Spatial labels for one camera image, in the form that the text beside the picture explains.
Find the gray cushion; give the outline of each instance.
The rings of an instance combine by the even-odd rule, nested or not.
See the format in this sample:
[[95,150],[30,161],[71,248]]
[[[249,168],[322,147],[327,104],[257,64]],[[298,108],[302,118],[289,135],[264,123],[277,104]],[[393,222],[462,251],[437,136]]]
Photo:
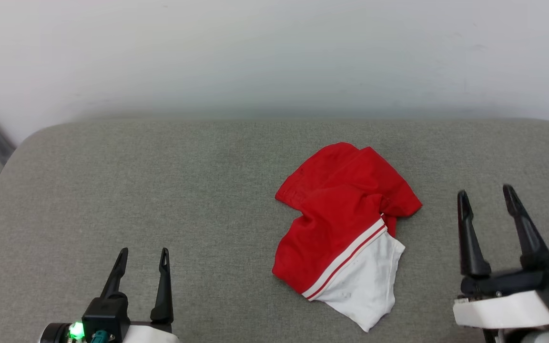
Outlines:
[[[277,202],[319,148],[372,146],[424,206],[399,221],[396,304],[369,333],[271,274],[299,213]],[[154,306],[172,256],[174,332],[204,342],[481,342],[452,313],[459,293],[456,193],[466,189],[492,267],[518,267],[501,185],[514,185],[549,244],[549,122],[104,121],[28,138],[0,175],[0,341],[78,321],[122,247],[132,320]]]

